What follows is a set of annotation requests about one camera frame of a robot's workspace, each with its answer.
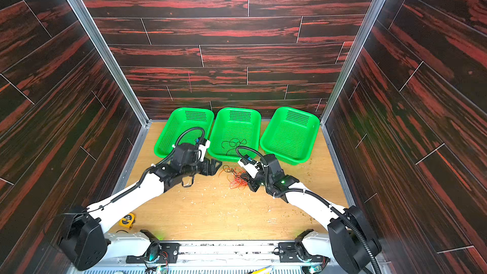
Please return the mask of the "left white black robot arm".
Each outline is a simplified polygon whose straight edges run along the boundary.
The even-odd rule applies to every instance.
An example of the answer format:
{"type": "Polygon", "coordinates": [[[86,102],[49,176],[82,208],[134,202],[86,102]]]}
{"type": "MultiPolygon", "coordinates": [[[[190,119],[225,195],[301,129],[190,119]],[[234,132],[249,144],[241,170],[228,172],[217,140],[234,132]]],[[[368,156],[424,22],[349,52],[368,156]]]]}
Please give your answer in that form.
{"type": "Polygon", "coordinates": [[[63,213],[57,242],[60,250],[79,271],[105,258],[144,254],[153,243],[146,233],[116,237],[110,229],[125,215],[174,186],[191,187],[191,183],[185,183],[186,178],[215,175],[222,163],[205,156],[210,144],[204,128],[190,128],[178,137],[169,155],[144,170],[136,183],[85,208],[77,205],[63,213]]]}

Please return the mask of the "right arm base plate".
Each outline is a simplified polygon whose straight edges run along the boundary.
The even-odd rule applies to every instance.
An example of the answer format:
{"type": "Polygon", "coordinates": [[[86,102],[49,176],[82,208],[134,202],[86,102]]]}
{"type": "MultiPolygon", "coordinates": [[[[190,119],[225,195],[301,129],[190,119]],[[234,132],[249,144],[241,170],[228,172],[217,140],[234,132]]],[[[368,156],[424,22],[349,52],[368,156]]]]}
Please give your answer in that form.
{"type": "Polygon", "coordinates": [[[281,263],[327,263],[331,260],[327,256],[312,255],[302,244],[295,242],[279,242],[273,254],[279,257],[281,263]]]}

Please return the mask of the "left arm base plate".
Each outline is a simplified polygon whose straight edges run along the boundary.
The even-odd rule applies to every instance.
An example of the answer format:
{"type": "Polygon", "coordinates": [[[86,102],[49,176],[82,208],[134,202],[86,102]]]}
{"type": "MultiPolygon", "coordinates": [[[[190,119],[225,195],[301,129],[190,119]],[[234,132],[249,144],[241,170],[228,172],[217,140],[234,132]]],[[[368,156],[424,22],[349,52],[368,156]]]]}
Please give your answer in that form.
{"type": "Polygon", "coordinates": [[[127,264],[172,264],[178,260],[180,243],[159,242],[149,246],[141,256],[128,256],[127,264]]]}

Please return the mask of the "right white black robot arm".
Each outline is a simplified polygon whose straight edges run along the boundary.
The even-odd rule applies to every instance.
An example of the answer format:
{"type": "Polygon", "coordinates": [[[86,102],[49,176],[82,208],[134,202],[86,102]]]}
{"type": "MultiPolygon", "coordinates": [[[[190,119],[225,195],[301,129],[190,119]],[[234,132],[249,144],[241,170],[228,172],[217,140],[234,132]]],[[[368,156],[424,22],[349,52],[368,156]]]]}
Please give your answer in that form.
{"type": "Polygon", "coordinates": [[[327,235],[308,229],[295,238],[298,259],[307,262],[321,256],[334,259],[346,273],[381,273],[376,258],[381,244],[359,208],[342,207],[312,192],[285,174],[273,154],[263,155],[246,146],[237,147],[236,153],[252,191],[263,187],[268,195],[299,208],[326,229],[327,235]]]}

